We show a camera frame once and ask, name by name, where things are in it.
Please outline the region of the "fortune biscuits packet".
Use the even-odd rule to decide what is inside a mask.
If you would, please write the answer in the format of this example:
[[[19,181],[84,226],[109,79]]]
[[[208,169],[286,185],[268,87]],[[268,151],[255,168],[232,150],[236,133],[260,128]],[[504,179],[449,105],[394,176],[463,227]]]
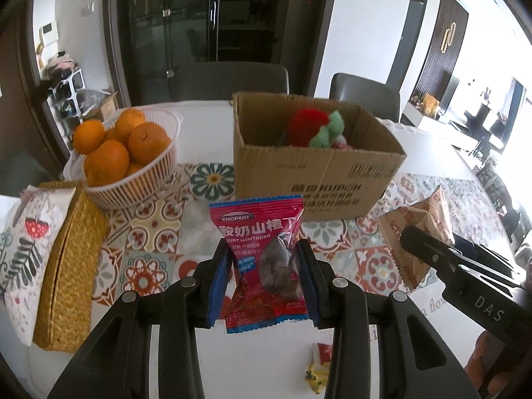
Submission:
[[[440,186],[418,203],[381,215],[378,224],[399,274],[411,291],[431,268],[430,249],[456,244],[448,203]]]

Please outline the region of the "pink hawthorn snack bag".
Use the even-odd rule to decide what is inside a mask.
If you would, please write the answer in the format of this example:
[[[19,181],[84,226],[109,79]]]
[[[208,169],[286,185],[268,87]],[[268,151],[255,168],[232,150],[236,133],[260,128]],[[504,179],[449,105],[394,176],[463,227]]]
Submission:
[[[236,281],[226,331],[247,333],[308,318],[296,240],[301,195],[212,203],[211,221],[232,252]]]

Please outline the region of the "red strawberry plush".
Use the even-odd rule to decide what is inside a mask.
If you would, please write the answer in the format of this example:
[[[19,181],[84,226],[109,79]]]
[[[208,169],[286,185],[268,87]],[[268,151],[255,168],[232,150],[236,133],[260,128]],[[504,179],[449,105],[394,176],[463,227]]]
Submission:
[[[343,136],[345,125],[341,113],[326,113],[316,108],[296,111],[287,128],[288,143],[294,147],[349,149]]]

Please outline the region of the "woven yellow tissue box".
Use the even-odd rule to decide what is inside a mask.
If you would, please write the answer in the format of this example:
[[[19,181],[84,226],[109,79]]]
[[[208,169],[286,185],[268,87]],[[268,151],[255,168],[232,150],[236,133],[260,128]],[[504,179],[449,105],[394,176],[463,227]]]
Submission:
[[[46,351],[74,353],[90,332],[95,273],[107,218],[80,182],[54,181],[40,187],[73,188],[75,193],[46,267],[33,342]]]

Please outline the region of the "red snack packet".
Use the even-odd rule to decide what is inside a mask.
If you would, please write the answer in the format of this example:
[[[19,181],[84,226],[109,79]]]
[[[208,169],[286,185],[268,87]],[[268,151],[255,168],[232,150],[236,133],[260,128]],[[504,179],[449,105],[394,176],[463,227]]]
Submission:
[[[333,346],[321,342],[312,345],[314,367],[330,367]]]

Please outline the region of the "yellow toy figure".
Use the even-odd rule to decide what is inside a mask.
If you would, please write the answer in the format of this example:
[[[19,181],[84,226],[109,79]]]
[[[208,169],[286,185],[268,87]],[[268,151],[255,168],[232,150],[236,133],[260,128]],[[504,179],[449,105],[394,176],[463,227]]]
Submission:
[[[321,394],[327,389],[329,365],[315,365],[311,363],[306,371],[305,380],[314,394]]]

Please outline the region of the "patterned tablecloth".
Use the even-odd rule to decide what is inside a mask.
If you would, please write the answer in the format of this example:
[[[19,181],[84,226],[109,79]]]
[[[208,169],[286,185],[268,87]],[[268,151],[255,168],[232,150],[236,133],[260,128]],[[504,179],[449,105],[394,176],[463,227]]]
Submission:
[[[460,353],[479,332],[526,349],[528,293],[503,225],[477,178],[402,172],[403,145],[446,166],[449,148],[408,126],[341,105],[355,140],[378,150],[321,150],[382,180],[308,179],[283,196],[240,197],[242,169],[192,163],[231,151],[246,111],[287,118],[301,97],[155,104],[172,137],[175,190],[133,208],[114,302],[84,330],[52,398],[290,398],[313,333],[333,332],[328,398],[481,398]]]

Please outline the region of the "floral cloth pouch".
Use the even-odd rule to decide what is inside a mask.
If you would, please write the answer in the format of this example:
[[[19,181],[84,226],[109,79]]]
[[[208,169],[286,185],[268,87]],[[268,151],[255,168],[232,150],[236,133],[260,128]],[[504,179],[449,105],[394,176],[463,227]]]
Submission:
[[[26,188],[1,231],[1,302],[25,346],[33,342],[46,268],[75,193]]]

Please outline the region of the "white basket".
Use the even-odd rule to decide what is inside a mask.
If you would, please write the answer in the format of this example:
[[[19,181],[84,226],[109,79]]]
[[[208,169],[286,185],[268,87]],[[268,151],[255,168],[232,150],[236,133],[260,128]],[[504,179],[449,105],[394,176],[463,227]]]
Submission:
[[[177,167],[178,138],[183,116],[180,113],[166,111],[161,107],[152,106],[146,109],[136,109],[141,110],[144,113],[146,123],[158,123],[158,125],[163,127],[165,132],[167,132],[167,135],[171,138],[171,144],[160,156],[158,156],[157,159],[152,160],[148,165],[142,165],[135,162],[129,153],[130,165],[123,179],[111,185],[90,188],[86,184],[86,175],[84,171],[87,155],[77,153],[72,145],[72,152],[64,169],[64,177],[68,181],[79,181],[83,183],[93,201],[98,206],[107,210],[116,210],[134,206],[154,195],[155,192],[161,189],[163,184],[170,179]],[[120,111],[117,117],[106,121],[99,120],[105,127],[105,138],[103,142],[116,140],[114,136],[114,125],[119,115],[124,110]]]

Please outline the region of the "cardboard box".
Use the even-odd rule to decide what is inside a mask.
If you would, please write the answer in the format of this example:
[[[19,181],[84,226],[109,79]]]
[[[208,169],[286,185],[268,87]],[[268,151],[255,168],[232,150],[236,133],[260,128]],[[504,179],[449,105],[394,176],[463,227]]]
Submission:
[[[340,113],[348,149],[290,145],[290,120],[303,109]],[[306,221],[353,219],[371,211],[406,157],[394,135],[358,104],[270,93],[233,97],[237,199],[301,195]]]

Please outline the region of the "orange fruit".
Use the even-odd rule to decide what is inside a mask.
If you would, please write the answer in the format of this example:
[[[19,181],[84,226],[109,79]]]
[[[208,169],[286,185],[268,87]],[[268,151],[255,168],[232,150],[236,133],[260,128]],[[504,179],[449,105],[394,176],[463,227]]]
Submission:
[[[114,184],[123,179],[130,165],[129,152],[117,140],[105,141],[86,156],[84,171],[90,188]]]
[[[128,140],[128,150],[135,162],[148,165],[171,144],[171,138],[158,123],[147,122],[135,127]]]
[[[96,150],[105,138],[105,127],[99,120],[88,120],[77,126],[72,145],[79,154],[88,155]]]
[[[121,144],[127,146],[132,131],[145,122],[146,119],[141,110],[128,108],[124,110],[116,120],[114,125],[114,136]]]

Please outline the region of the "grey dining chair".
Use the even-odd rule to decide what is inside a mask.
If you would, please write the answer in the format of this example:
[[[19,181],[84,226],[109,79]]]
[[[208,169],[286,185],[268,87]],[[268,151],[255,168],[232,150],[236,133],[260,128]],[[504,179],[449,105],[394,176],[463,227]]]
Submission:
[[[171,90],[174,102],[231,100],[239,92],[288,94],[290,80],[288,71],[279,64],[198,62],[175,71]]]
[[[375,117],[399,122],[399,91],[383,83],[345,73],[333,75],[329,97],[358,104]]]

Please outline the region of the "white shoe rack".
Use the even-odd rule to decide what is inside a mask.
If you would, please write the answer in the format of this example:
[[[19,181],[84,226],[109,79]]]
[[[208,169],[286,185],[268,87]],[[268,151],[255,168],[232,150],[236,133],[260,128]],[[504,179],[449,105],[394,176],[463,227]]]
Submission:
[[[85,81],[80,68],[71,71],[62,78],[49,94],[50,103],[60,121],[78,118],[81,115],[81,105],[77,93],[85,88]]]

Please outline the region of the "black glass cabinet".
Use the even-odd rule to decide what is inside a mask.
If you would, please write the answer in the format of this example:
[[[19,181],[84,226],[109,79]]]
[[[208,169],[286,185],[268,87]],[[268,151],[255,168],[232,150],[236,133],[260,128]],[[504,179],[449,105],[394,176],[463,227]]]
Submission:
[[[330,18],[328,0],[103,0],[105,45],[122,103],[176,99],[183,67],[280,64],[291,93],[308,95]]]

